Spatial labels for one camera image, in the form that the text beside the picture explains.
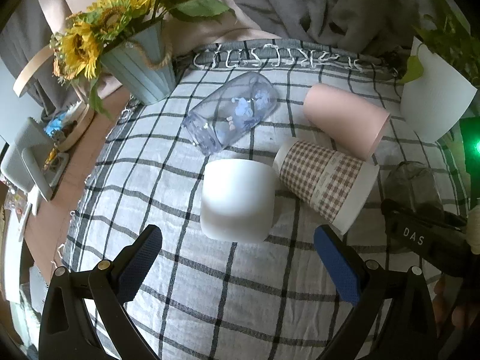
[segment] cup label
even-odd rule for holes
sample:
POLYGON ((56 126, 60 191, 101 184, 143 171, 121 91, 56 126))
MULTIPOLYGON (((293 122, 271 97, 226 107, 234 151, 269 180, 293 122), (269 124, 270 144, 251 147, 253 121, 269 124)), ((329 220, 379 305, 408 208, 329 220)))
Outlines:
POLYGON ((341 159, 345 157, 345 154, 336 151, 330 161, 328 161, 325 170, 323 171, 322 175, 318 179, 318 183, 313 190, 313 194, 310 198, 310 206, 313 206, 315 202, 318 202, 322 197, 323 193, 326 191, 327 185, 332 180, 332 176, 334 175, 338 164, 340 163, 341 159))

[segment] checkered paper cup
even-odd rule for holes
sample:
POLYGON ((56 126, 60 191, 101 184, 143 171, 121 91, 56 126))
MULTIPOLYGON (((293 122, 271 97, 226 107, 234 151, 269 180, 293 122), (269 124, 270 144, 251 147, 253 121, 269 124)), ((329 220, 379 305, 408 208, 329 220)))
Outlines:
POLYGON ((373 187, 379 166, 292 138, 275 157, 280 181, 345 234, 373 187))

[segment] gray curtain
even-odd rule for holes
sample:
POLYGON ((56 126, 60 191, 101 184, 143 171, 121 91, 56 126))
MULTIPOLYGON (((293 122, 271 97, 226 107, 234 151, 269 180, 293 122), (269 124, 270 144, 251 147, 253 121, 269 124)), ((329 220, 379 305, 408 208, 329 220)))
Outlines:
MULTIPOLYGON (((0 57, 17 78, 30 59, 50 42, 51 29, 38 0, 23 0, 0 33, 0 57)), ((72 87, 62 87, 52 74, 53 57, 45 62, 29 83, 28 93, 45 110, 48 119, 57 110, 78 101, 72 87)))

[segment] transparent plastic cup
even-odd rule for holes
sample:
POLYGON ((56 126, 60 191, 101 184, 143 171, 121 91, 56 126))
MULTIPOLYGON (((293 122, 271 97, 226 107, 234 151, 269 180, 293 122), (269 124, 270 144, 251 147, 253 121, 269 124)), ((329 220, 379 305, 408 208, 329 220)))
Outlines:
POLYGON ((194 146, 204 155, 212 155, 264 120, 277 105, 277 99, 277 91, 266 77, 245 73, 193 107, 182 126, 194 146))

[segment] wooden floor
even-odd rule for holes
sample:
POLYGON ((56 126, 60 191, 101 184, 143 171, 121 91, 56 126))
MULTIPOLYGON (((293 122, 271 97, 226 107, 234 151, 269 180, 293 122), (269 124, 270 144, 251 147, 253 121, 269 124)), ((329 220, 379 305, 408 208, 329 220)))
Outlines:
POLYGON ((55 261, 61 265, 57 247, 67 237, 70 212, 80 200, 85 179, 91 173, 95 161, 105 143, 105 138, 125 108, 130 93, 121 87, 105 98, 104 106, 112 115, 112 121, 104 115, 95 115, 83 137, 70 150, 70 162, 50 202, 42 201, 37 216, 30 215, 25 229, 25 241, 47 283, 50 283, 55 261))

